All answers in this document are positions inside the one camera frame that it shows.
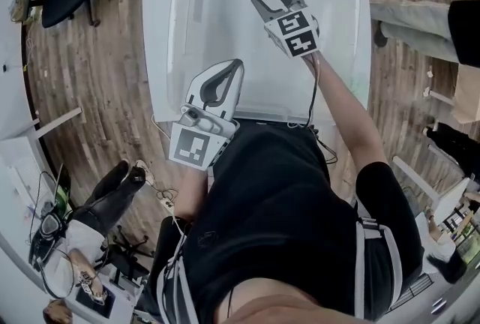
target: white tabletop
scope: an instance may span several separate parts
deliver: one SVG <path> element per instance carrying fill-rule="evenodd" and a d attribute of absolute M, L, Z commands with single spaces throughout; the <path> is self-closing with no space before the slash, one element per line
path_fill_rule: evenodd
<path fill-rule="evenodd" d="M 305 1 L 317 16 L 324 56 L 366 107 L 371 69 L 369 0 Z M 273 8 L 281 6 L 278 0 L 265 2 Z M 202 0 L 198 7 L 198 0 L 177 0 L 174 6 L 172 0 L 143 0 L 145 58 L 155 119 L 178 120 L 182 92 L 191 78 L 231 58 L 240 58 L 245 65 L 236 116 L 263 110 L 306 117 L 311 101 L 311 90 L 306 89 L 313 87 L 313 77 L 301 60 L 288 59 L 267 38 L 250 0 Z M 226 16 L 222 8 L 234 15 Z M 347 15 L 339 16 L 342 8 Z M 332 123 L 318 92 L 313 121 L 325 120 Z"/>

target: pants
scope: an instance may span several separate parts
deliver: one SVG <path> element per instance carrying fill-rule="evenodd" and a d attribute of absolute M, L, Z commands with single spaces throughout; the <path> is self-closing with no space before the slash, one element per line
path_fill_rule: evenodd
<path fill-rule="evenodd" d="M 465 176 L 470 177 L 472 173 L 477 172 L 479 144 L 470 139 L 467 134 L 447 124 L 439 123 L 438 130 L 434 132 L 429 128 L 427 136 L 435 142 L 436 146 L 457 161 Z"/>
<path fill-rule="evenodd" d="M 128 164 L 121 161 L 97 184 L 85 204 L 72 213 L 77 220 L 107 236 L 130 207 L 135 193 L 145 184 L 145 171 L 133 167 L 127 178 Z"/>
<path fill-rule="evenodd" d="M 431 1 L 370 0 L 371 17 L 387 38 L 427 56 L 458 63 L 449 28 L 448 4 Z"/>

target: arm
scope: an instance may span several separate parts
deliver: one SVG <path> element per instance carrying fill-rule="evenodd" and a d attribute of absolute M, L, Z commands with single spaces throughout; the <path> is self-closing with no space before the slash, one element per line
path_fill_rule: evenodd
<path fill-rule="evenodd" d="M 357 173 L 370 163 L 377 161 L 386 163 L 382 140 L 365 108 L 345 86 L 320 52 L 314 52 L 312 56 L 316 66 L 319 67 L 320 91 L 322 91 L 340 135 L 352 155 Z M 315 70 L 308 61 L 309 58 L 310 55 L 304 60 L 312 74 L 315 75 Z"/>
<path fill-rule="evenodd" d="M 477 193 L 472 193 L 472 192 L 465 192 L 463 194 L 468 200 L 476 201 L 477 203 L 480 203 L 480 195 Z"/>
<path fill-rule="evenodd" d="M 68 253 L 74 268 L 78 269 L 80 272 L 86 272 L 90 278 L 93 279 L 91 282 L 90 289 L 95 296 L 102 296 L 104 291 L 104 286 L 102 285 L 100 279 L 97 277 L 97 272 L 92 267 L 92 264 L 83 256 L 83 253 L 74 248 Z"/>
<path fill-rule="evenodd" d="M 427 209 L 425 212 L 428 221 L 428 234 L 432 237 L 433 240 L 436 242 L 439 241 L 440 237 L 442 237 L 442 231 L 438 229 L 437 223 L 434 219 L 434 214 L 430 209 Z"/>
<path fill-rule="evenodd" d="M 175 198 L 175 216 L 192 221 L 207 194 L 207 172 L 188 167 Z"/>

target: black shoe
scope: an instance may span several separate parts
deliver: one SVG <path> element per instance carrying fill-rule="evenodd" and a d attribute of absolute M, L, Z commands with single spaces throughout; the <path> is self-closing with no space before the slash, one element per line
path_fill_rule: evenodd
<path fill-rule="evenodd" d="M 389 41 L 389 39 L 387 37 L 385 37 L 385 35 L 382 33 L 382 29 L 380 28 L 380 24 L 382 24 L 381 21 L 379 21 L 376 24 L 376 31 L 375 31 L 375 35 L 373 36 L 373 42 L 375 43 L 375 45 L 377 47 L 383 48 L 385 45 L 387 45 L 387 42 Z"/>

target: shoulder strap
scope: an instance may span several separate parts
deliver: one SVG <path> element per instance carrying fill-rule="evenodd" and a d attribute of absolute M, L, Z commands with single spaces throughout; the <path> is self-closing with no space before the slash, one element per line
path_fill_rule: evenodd
<path fill-rule="evenodd" d="M 365 240 L 384 237 L 388 245 L 391 258 L 391 267 L 394 276 L 394 289 L 390 306 L 400 297 L 402 288 L 402 264 L 395 238 L 390 228 L 379 225 L 374 219 L 362 218 L 356 224 L 357 253 L 355 261 L 355 317 L 363 319 L 365 315 Z"/>

